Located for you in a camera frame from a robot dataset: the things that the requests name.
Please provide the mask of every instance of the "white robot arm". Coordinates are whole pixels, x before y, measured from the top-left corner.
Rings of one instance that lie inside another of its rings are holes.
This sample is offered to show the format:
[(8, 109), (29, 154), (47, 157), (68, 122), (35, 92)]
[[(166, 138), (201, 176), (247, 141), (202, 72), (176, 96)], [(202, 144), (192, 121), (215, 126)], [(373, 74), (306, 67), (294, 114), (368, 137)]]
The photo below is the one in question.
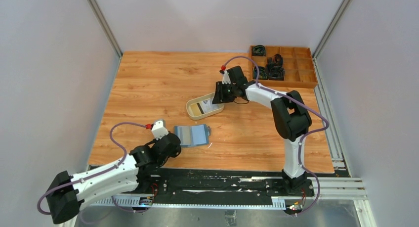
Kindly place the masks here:
[(54, 224), (70, 220), (90, 204), (109, 196), (133, 190), (147, 192), (150, 171), (181, 152), (180, 139), (166, 129), (164, 120), (156, 121), (150, 128), (154, 139), (137, 146), (123, 162), (121, 157), (87, 172), (57, 174), (47, 193), (56, 190), (46, 196)]
[(247, 101), (257, 102), (272, 110), (275, 127), (285, 143), (285, 165), (283, 178), (289, 182), (289, 191), (301, 187), (307, 180), (304, 166), (304, 141), (300, 138), (308, 132), (311, 118), (308, 111), (296, 103), (286, 99), (283, 95), (290, 96), (303, 103), (297, 91), (275, 91), (255, 81), (247, 81), (240, 66), (235, 66), (226, 71), (221, 70), (223, 80), (216, 82), (213, 104), (233, 102), (241, 97)]

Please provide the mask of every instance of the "wooden organizer box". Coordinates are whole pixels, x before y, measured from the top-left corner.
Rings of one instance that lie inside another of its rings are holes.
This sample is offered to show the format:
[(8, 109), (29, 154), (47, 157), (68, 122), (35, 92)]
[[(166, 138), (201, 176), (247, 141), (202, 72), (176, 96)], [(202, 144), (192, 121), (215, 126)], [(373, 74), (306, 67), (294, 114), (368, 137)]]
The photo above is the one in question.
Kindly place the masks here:
[[(308, 47), (292, 47), (292, 46), (270, 46), (266, 45), (266, 56), (252, 56), (250, 46), (249, 57), (256, 62), (258, 66), (266, 68), (269, 57), (280, 54), (284, 59), (283, 68), (285, 69), (285, 77), (280, 80), (260, 80), (265, 86), (290, 87), (290, 88), (309, 88), (313, 89), (317, 86), (316, 72), (314, 71), (313, 58)], [(253, 63), (249, 62), (250, 80), (253, 77)]]

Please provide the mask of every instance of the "label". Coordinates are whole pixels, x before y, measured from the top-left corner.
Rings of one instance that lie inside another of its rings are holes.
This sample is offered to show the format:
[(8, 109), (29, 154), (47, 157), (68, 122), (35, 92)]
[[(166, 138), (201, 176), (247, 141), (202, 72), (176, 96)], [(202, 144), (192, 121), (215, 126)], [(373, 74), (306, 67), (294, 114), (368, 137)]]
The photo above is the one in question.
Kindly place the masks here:
[(212, 103), (212, 98), (200, 101), (198, 106), (200, 107), (200, 110), (203, 114), (215, 111), (220, 108), (218, 104)]

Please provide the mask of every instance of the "white wall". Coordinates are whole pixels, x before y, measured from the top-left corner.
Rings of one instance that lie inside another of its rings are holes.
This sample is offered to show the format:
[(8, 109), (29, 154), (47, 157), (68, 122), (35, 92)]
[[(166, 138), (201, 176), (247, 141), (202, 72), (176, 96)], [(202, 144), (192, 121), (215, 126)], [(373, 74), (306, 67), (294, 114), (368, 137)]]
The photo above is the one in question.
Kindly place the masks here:
[(97, 0), (122, 50), (313, 51), (342, 0)]
[(353, 0), (318, 62), (379, 227), (419, 222), (418, 0)]
[(52, 226), (37, 200), (85, 169), (118, 59), (86, 0), (1, 0), (0, 25), (1, 226)]

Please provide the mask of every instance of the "beige tray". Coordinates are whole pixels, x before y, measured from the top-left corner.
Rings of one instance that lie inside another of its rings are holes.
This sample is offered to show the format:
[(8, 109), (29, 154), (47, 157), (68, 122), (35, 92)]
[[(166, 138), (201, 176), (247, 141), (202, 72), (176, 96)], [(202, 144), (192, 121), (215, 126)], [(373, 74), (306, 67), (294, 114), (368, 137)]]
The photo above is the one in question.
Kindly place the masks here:
[(214, 104), (211, 106), (218, 106), (218, 109), (212, 110), (210, 112), (206, 112), (206, 110), (208, 110), (208, 107), (201, 107), (201, 109), (199, 109), (198, 103), (204, 100), (208, 100), (210, 99), (210, 101), (212, 101), (212, 98), (214, 97), (215, 93), (210, 93), (207, 95), (204, 95), (202, 97), (198, 97), (198, 98), (194, 98), (192, 100), (189, 100), (186, 103), (186, 111), (188, 112), (189, 117), (192, 120), (199, 120), (214, 114), (217, 114), (219, 112), (221, 112), (224, 109), (224, 104)]

